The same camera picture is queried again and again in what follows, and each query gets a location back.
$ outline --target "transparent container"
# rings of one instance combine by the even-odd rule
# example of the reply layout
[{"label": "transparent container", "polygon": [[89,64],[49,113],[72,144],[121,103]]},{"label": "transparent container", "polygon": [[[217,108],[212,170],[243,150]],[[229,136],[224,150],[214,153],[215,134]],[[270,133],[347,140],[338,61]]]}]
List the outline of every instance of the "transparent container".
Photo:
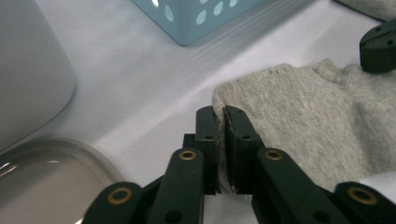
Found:
[{"label": "transparent container", "polygon": [[121,180],[109,161],[81,143],[26,143],[0,156],[0,223],[80,223],[97,195]]}]

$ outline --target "white container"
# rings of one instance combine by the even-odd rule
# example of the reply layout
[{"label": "white container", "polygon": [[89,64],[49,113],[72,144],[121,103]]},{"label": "white container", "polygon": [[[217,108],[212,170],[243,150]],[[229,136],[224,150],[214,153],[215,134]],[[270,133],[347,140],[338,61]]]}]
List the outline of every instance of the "white container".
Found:
[{"label": "white container", "polygon": [[0,1],[0,150],[54,118],[74,86],[72,66],[35,1]]}]

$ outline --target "basket hole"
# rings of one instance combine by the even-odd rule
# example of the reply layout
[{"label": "basket hole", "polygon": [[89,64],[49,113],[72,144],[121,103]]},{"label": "basket hole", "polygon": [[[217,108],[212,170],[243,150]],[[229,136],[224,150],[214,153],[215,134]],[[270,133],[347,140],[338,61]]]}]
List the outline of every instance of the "basket hole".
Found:
[{"label": "basket hole", "polygon": [[160,4],[158,3],[158,0],[151,0],[152,5],[155,7],[158,7]]},{"label": "basket hole", "polygon": [[198,25],[201,25],[202,23],[204,23],[204,21],[206,21],[206,10],[201,11],[198,16],[197,16],[197,20],[196,23]]},{"label": "basket hole", "polygon": [[215,16],[218,16],[223,9],[224,9],[224,3],[221,1],[215,6],[215,9],[213,10],[213,14]]},{"label": "basket hole", "polygon": [[172,9],[169,6],[165,6],[165,9],[163,10],[163,12],[165,13],[166,19],[168,19],[169,21],[173,21],[174,15],[173,15]]},{"label": "basket hole", "polygon": [[230,1],[230,7],[236,6],[236,4],[239,2],[239,0],[231,0]]}]

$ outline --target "folded cloth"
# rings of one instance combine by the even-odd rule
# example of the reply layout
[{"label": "folded cloth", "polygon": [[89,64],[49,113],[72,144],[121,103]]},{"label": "folded cloth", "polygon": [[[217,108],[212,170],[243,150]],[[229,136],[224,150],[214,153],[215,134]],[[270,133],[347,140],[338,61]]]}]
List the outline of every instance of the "folded cloth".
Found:
[{"label": "folded cloth", "polygon": [[[213,106],[221,133],[223,108],[243,109],[267,147],[285,150],[333,191],[340,182],[396,171],[395,86],[396,71],[371,75],[330,60],[282,64],[218,86]],[[225,184],[224,148],[220,155]]]},{"label": "folded cloth", "polygon": [[395,0],[335,0],[382,21],[396,19]]}]

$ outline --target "gray knit fabric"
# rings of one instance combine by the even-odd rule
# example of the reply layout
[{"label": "gray knit fabric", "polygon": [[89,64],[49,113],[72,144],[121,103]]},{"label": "gray knit fabric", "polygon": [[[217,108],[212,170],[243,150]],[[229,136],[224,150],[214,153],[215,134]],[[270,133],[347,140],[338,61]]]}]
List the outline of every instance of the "gray knit fabric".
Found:
[{"label": "gray knit fabric", "polygon": [[339,182],[396,171],[395,87],[396,71],[370,75],[330,60],[282,64],[218,86],[213,106],[222,130],[224,106],[245,110],[267,147],[285,150],[316,184],[334,190]]},{"label": "gray knit fabric", "polygon": [[396,19],[396,0],[336,0],[383,21]]}]

